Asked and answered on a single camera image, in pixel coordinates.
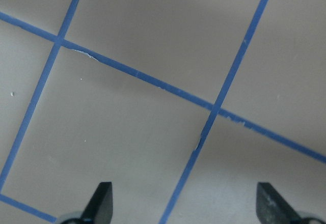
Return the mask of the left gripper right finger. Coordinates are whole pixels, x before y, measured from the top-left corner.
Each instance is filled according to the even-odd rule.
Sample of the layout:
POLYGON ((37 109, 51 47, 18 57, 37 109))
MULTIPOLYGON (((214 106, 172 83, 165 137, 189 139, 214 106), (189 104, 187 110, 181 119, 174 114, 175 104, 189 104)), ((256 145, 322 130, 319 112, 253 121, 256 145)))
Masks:
POLYGON ((260 223, 325 223, 318 217, 299 215, 268 182, 257 183, 256 215, 260 223))

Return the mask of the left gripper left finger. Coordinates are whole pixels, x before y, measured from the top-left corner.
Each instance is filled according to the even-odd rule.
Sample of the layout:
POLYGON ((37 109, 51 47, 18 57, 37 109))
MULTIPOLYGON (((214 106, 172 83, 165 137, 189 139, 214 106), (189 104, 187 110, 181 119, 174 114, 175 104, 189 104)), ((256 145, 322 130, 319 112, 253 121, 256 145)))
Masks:
POLYGON ((113 209, 112 182, 100 182, 79 216, 66 214, 56 223, 111 223, 113 209))

